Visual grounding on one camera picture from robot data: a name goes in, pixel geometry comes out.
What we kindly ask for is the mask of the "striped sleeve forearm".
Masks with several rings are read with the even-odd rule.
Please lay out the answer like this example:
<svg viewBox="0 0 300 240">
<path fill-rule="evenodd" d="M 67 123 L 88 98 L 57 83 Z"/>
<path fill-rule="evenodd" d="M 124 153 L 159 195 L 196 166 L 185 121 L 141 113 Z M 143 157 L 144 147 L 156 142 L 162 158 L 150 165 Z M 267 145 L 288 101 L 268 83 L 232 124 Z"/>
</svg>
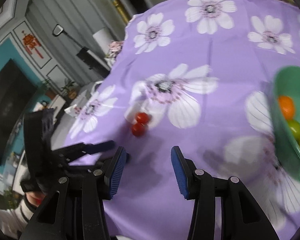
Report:
<svg viewBox="0 0 300 240">
<path fill-rule="evenodd" d="M 0 230 L 5 236 L 18 239 L 36 209 L 37 207 L 31 205 L 24 195 L 16 209 L 0 209 Z"/>
</svg>

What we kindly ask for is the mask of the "person's left hand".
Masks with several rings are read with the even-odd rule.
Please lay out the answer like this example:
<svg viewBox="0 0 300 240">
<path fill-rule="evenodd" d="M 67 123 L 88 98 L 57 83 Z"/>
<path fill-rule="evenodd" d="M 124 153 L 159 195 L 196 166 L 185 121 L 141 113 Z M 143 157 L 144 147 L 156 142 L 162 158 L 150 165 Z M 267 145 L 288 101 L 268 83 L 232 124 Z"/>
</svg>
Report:
<svg viewBox="0 0 300 240">
<path fill-rule="evenodd" d="M 38 207 L 46 197 L 46 194 L 42 192 L 26 192 L 25 196 L 31 205 Z"/>
</svg>

